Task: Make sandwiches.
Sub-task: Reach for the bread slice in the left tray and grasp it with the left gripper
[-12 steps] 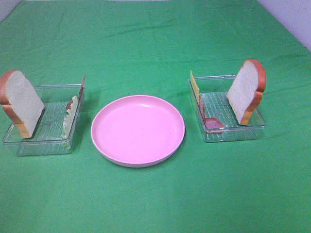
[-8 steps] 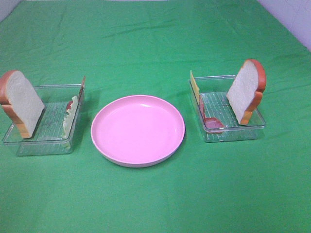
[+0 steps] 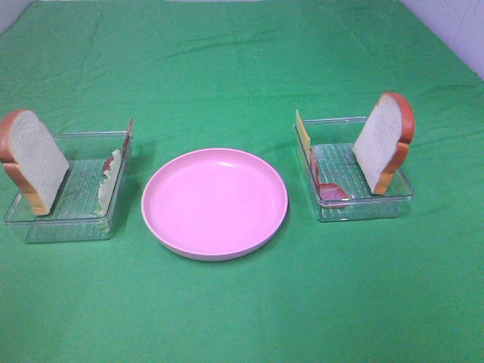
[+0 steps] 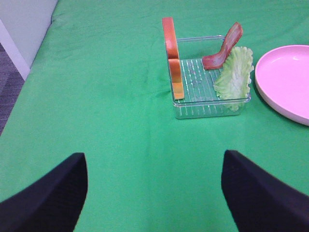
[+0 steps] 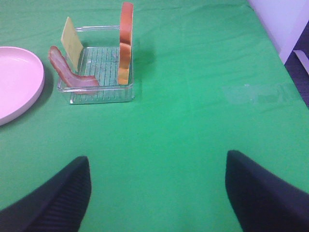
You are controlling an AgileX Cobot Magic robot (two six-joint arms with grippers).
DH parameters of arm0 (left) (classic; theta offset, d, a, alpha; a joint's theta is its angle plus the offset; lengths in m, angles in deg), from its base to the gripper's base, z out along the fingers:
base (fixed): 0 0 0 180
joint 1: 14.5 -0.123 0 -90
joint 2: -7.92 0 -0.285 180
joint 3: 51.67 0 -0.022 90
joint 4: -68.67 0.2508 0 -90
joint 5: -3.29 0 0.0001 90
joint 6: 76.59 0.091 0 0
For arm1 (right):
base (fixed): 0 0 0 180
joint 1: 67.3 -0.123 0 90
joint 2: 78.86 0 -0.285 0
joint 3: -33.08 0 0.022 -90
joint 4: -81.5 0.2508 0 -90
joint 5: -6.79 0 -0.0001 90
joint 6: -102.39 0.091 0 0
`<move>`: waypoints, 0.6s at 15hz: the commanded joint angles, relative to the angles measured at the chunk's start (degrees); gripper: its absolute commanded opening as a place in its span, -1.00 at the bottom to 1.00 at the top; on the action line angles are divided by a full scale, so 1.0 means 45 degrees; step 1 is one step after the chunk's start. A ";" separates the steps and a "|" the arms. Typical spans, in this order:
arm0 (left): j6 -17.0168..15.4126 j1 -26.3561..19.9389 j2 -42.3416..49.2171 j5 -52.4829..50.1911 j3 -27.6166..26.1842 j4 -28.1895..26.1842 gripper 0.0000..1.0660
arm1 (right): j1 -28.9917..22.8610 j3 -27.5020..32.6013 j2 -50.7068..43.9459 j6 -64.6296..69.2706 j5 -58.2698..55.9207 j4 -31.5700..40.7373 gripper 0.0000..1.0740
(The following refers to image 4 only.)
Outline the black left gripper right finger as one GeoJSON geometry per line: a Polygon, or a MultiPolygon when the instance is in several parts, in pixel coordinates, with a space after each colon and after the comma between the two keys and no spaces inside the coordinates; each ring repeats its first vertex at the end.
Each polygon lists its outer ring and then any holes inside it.
{"type": "Polygon", "coordinates": [[[309,197],[236,150],[224,153],[221,188],[240,232],[307,232],[309,197]]]}

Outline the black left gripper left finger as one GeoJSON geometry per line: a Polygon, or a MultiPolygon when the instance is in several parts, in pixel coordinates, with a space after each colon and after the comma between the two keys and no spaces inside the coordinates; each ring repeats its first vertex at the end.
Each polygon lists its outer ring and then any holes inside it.
{"type": "Polygon", "coordinates": [[[84,153],[74,153],[0,203],[2,232],[72,232],[88,191],[84,153]]]}

